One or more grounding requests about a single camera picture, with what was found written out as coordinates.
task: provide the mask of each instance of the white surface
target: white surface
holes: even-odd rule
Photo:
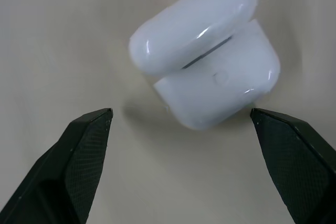
[[[130,55],[144,73],[165,76],[250,21],[257,0],[179,0],[132,35]]]
[[[0,205],[83,113],[111,106],[88,223],[293,223],[242,112],[180,126],[129,60],[128,39],[177,0],[0,0]],[[257,102],[335,140],[335,0],[259,0],[282,73]]]
[[[154,87],[183,125],[205,130],[268,93],[279,73],[277,54],[253,20],[226,44]]]

